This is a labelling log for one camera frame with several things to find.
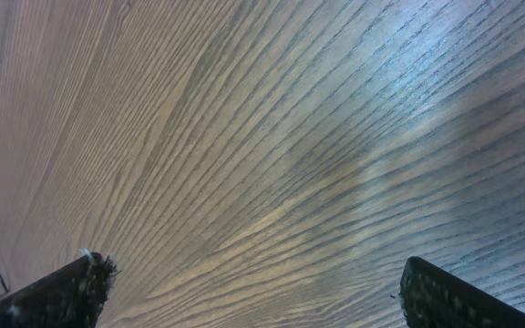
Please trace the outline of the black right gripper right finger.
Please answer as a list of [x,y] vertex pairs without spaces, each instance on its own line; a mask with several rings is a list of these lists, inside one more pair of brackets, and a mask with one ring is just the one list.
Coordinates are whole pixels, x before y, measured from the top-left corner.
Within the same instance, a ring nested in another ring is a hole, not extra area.
[[420,257],[407,259],[399,296],[410,328],[525,328],[525,313]]

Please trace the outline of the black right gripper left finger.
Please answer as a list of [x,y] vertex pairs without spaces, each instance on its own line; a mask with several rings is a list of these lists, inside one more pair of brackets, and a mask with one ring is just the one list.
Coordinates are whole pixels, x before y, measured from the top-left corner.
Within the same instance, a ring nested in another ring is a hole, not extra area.
[[0,300],[0,328],[95,328],[117,274],[89,252]]

